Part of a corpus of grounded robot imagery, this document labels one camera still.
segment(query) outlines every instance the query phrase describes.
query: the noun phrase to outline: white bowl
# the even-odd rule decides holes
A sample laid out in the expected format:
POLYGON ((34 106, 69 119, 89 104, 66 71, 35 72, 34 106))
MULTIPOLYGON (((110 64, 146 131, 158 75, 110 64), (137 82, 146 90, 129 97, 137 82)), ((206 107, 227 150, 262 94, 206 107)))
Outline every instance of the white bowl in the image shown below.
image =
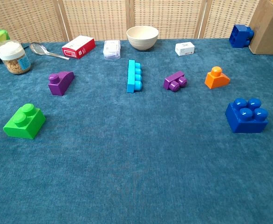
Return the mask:
POLYGON ((147 50, 155 44, 158 37, 158 29, 150 26, 136 26, 127 30, 129 43, 138 50, 147 50))

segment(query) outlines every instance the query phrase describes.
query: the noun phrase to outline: spoon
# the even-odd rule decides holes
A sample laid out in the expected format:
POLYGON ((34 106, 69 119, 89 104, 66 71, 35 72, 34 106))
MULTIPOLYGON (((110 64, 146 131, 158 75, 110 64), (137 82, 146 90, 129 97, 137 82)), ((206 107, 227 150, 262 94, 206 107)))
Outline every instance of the spoon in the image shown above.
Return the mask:
POLYGON ((58 55, 58 54, 54 54, 54 53, 48 52, 48 50, 45 48, 45 46, 43 46, 40 43, 32 42, 30 44, 30 49, 34 53, 36 53, 38 55, 49 55, 49 56, 54 56, 54 57, 62 58, 62 59, 65 59, 65 60, 69 60, 68 57, 64 57, 64 56, 61 56, 61 55, 58 55))

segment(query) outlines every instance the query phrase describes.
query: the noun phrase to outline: wicker screen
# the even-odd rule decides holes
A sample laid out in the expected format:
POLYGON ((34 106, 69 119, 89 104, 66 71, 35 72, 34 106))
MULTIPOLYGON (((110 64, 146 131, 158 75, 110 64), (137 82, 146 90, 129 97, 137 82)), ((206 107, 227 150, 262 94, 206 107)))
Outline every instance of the wicker screen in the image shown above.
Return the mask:
POLYGON ((202 0, 135 0, 135 25, 154 26, 160 39, 194 38, 202 0))
POLYGON ((230 37, 234 24, 249 25, 259 0, 213 0, 204 38, 230 37))
POLYGON ((52 0, 0 0, 0 29, 20 42, 65 41, 52 0))
POLYGON ((125 0, 63 0, 72 37, 126 39, 125 0))

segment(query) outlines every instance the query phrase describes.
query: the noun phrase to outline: food jar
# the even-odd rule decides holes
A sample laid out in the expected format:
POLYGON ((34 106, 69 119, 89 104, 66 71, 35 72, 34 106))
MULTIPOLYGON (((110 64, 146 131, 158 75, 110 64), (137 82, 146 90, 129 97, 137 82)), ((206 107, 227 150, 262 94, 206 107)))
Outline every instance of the food jar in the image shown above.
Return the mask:
POLYGON ((0 58, 8 71, 16 75, 23 74, 31 68, 31 63, 25 50, 15 40, 0 42, 0 58))

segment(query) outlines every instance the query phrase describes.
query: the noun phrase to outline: toy block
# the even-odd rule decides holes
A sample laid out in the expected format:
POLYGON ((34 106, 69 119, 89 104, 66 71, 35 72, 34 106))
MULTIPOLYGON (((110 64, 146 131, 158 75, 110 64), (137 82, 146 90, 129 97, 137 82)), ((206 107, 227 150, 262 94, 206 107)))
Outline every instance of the toy block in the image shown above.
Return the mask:
POLYGON ((182 71, 178 71, 164 79, 164 88, 177 92, 180 87, 187 85, 187 79, 182 71))
POLYGON ((45 117, 39 108, 25 104, 5 124, 3 131, 9 137, 34 139, 44 122, 45 117))
POLYGON ((134 93, 142 88, 142 70, 141 64, 136 63, 135 60, 128 62, 128 79, 127 79, 127 92, 134 93))
POLYGON ((71 71, 62 71, 58 74, 51 74, 48 77, 49 89, 53 95, 63 96, 74 78, 75 76, 71 71))
POLYGON ((205 84, 209 87, 209 89, 228 85, 229 82, 229 77, 222 73, 222 69, 218 66, 213 67, 212 71, 207 73, 205 80, 205 84))
POLYGON ((267 110, 260 108, 261 101, 252 98, 248 102, 237 98, 229 103, 225 116, 234 133, 261 133, 268 121, 267 110))
POLYGON ((233 48, 248 47, 252 40, 254 31, 246 25, 234 25, 229 42, 233 48))

